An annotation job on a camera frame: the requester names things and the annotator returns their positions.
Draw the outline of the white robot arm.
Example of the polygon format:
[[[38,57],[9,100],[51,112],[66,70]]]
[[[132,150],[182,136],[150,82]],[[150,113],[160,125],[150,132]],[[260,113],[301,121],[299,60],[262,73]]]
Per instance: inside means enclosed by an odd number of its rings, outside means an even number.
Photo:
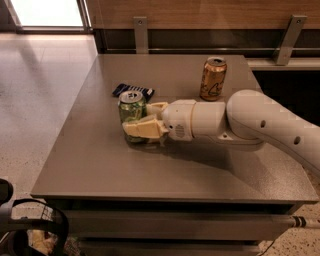
[[[191,141],[207,137],[239,150],[269,143],[320,175],[320,127],[283,107],[267,95],[240,90],[223,102],[182,99],[148,104],[147,115],[122,123],[133,137]]]

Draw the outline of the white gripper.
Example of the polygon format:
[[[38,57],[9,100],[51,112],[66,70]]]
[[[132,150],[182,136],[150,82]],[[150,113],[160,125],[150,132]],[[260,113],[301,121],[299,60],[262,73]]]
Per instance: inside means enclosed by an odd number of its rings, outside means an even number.
[[[175,141],[191,141],[193,139],[191,121],[195,100],[177,100],[168,105],[167,102],[156,102],[146,105],[148,116],[124,122],[124,132],[132,137],[160,139],[167,134]]]

